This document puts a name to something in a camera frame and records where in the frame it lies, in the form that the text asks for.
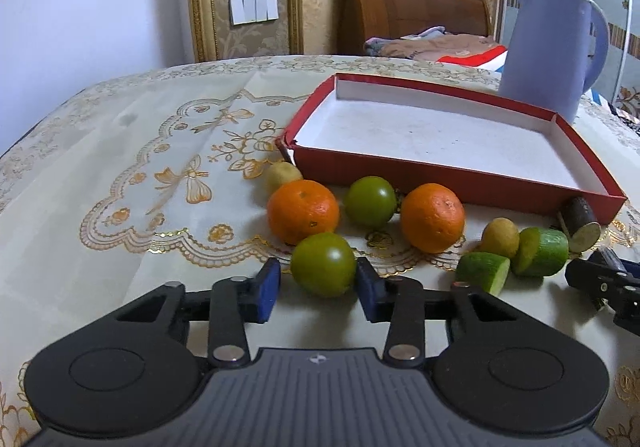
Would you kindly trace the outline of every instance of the cardboard tray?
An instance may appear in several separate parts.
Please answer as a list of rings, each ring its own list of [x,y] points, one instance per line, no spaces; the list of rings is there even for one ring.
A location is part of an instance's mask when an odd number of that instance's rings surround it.
[[[386,178],[401,192],[434,182],[463,203],[555,215],[584,196],[608,225],[625,194],[557,113],[500,96],[404,78],[337,74],[278,139],[308,179]]]

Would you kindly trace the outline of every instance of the cut cucumber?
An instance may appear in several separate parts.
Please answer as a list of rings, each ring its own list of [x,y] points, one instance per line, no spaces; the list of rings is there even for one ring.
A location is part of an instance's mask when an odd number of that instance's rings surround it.
[[[489,252],[470,252],[460,257],[456,268],[456,281],[465,281],[481,287],[491,295],[498,295],[509,273],[510,261]]]
[[[585,252],[600,239],[600,224],[591,205],[582,196],[564,202],[558,211],[558,220],[572,252]]]
[[[569,243],[560,231],[529,227],[520,233],[520,246],[513,259],[516,275],[546,277],[558,273],[569,259]]]

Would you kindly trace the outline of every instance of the white wall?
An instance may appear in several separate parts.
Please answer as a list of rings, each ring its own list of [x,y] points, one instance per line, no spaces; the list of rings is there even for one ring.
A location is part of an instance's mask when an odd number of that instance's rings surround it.
[[[190,61],[179,3],[0,0],[0,154],[85,87]]]

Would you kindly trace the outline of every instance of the tablecloth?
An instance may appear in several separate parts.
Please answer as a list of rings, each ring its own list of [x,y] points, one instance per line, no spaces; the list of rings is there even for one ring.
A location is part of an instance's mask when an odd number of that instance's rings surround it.
[[[38,428],[24,395],[29,359],[53,340],[165,281],[207,289],[254,274],[269,256],[287,269],[291,249],[265,218],[264,170],[280,156],[274,138],[314,88],[335,72],[382,74],[495,92],[499,75],[438,62],[293,56],[188,64],[117,78],[81,91],[0,159],[0,444]],[[33,71],[37,80],[37,69]],[[581,100],[574,127],[618,180],[629,202],[604,232],[621,257],[640,260],[640,139]],[[344,190],[334,189],[338,198]],[[392,220],[363,233],[339,231],[380,275],[404,273],[447,289],[460,253],[488,220],[520,227],[540,216],[466,206],[465,236],[450,250],[412,249]],[[614,445],[640,445],[640,339],[595,313],[562,274],[542,285],[510,277],[501,298],[576,337],[609,368],[596,423]],[[388,323],[369,324],[356,298],[319,300],[285,275],[270,322],[248,325],[259,347],[384,345]],[[206,326],[189,347],[203,354]],[[427,323],[428,354],[446,347],[444,325]]]

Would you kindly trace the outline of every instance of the light switch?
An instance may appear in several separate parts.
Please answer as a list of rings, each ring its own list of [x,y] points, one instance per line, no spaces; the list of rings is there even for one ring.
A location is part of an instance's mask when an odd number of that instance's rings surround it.
[[[268,19],[267,17],[267,0],[255,0],[255,20],[256,22],[263,22]]]
[[[242,0],[229,0],[231,10],[231,24],[244,24],[244,5]]]
[[[267,0],[267,19],[278,18],[278,0]]]
[[[244,4],[244,22],[255,22],[255,0],[242,0]]]

